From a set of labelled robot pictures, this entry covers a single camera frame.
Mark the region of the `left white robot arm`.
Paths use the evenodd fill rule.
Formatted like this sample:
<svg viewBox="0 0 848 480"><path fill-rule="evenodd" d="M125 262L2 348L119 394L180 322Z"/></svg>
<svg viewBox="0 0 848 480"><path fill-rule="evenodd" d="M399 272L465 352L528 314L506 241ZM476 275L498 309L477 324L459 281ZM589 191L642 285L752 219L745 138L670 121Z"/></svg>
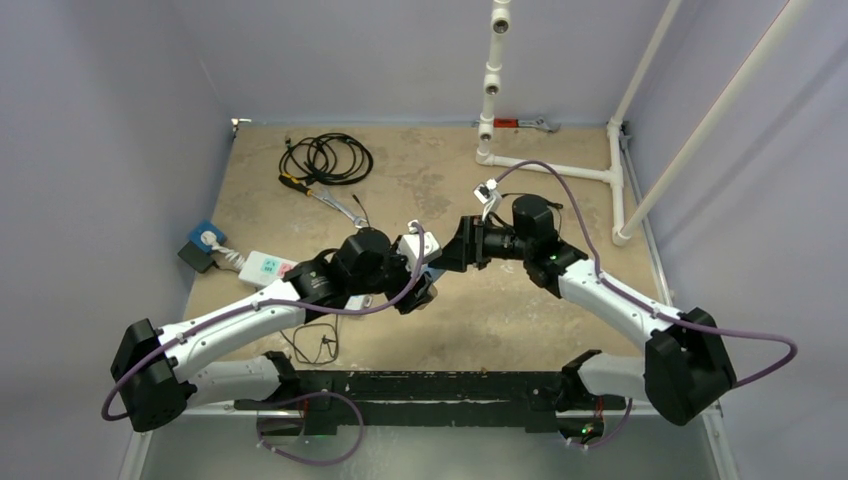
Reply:
<svg viewBox="0 0 848 480"><path fill-rule="evenodd" d="M114 385L100 415L109 422L127 419L134 431L146 432L191 406L214 403L223 396L222 381L209 377L216 360L321 316L350 315L347 304L353 296L386 298L360 315L415 310L428 301L432 278L426 266L441 253L436 237L416 221L395 240L367 227L340 247L297 263L283 278L209 314L161 327L147 318L133 322L112 360Z"/></svg>

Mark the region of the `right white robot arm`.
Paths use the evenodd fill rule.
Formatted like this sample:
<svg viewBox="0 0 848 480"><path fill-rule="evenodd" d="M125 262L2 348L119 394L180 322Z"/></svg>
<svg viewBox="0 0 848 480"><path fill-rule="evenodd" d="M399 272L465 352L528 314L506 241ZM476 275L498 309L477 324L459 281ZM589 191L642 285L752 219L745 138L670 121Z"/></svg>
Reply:
<svg viewBox="0 0 848 480"><path fill-rule="evenodd" d="M551 203L538 195L518 197L512 217L512 223L497 216L462 217L430 267L465 272L493 259L519 261L537 287L595 315L641 352L622 357L589 350L567 363L555 398L558 409L611 395L646 401L682 426L735 387L736 373L710 314L660 304L602 271L560 237Z"/></svg>

